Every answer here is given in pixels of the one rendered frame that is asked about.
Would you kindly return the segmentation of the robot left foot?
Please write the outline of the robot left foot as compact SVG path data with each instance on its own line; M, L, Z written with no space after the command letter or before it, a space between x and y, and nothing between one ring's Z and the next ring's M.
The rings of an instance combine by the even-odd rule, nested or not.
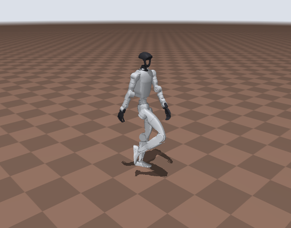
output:
M144 161L141 162L141 163L140 163L140 161L137 161L135 165L136 165L136 166L147 167L147 168L151 167L151 164L148 164L148 163L146 163L146 162L144 162Z

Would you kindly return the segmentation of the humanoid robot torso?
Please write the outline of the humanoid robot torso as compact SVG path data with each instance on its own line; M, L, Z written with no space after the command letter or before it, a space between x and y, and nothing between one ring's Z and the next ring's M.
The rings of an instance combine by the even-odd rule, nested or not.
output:
M138 104L138 112L142 108L150 109L149 104L147 103L146 99L150 95L151 91L151 84L153 78L153 72L147 68L148 71L143 71L144 68L136 70L135 72L139 72L140 78L136 83L134 88L135 96L139 97L139 104Z

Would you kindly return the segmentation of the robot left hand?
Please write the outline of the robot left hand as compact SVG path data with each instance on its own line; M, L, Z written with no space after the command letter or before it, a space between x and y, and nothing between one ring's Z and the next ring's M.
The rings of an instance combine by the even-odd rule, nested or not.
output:
M170 112L170 110L168 109L168 105L167 105L167 103L164 103L164 108L163 109L165 109L165 114L166 114L166 120L169 120L170 118L171 118L171 112Z

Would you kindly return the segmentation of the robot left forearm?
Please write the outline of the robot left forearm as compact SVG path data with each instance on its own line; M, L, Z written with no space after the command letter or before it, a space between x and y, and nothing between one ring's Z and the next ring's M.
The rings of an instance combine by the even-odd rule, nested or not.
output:
M161 106L164 108L164 107L165 107L165 106L164 106L164 103L166 103L166 101L165 101L165 98L163 97L163 93L162 93L162 91L158 92L158 93L157 93L157 96L158 96L158 98L159 98L159 101L160 101L160 103L161 103Z

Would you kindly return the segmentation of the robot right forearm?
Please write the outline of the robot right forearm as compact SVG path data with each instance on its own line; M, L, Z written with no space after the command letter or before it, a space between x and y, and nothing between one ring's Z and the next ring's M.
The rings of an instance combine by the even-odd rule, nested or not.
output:
M122 106L120 107L120 110L123 111L123 109L127 109L128 108L128 105L129 105L129 102L131 101L131 98L129 97L130 96L130 91L128 91L125 95L125 100L122 104Z

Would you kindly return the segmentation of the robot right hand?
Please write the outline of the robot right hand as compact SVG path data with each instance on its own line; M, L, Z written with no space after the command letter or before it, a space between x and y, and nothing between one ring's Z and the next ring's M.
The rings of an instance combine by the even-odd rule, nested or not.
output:
M122 123L125 122L125 120L123 118L123 114L125 113L125 111L126 111L126 109L123 109L123 111L120 110L120 112L118 113L118 118Z

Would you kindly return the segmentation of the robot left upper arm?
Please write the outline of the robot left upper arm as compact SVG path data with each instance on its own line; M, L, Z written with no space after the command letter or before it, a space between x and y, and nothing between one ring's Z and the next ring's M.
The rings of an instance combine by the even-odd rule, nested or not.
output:
M152 85L154 87L154 91L156 93L162 91L162 88L161 86L158 86L158 80L157 80L157 77L156 77L156 71L155 70L151 70L153 72L153 78L152 78Z

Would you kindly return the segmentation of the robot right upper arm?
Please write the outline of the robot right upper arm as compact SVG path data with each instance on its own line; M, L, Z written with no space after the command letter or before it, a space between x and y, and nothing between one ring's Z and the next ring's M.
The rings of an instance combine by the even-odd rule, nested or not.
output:
M128 88L128 91L130 91L130 93L131 93L129 97L131 97L131 98L133 98L135 96L135 92L133 90L136 86L137 81L140 78L140 75L141 74L139 72L134 72L131 74L131 80L130 80L129 88Z

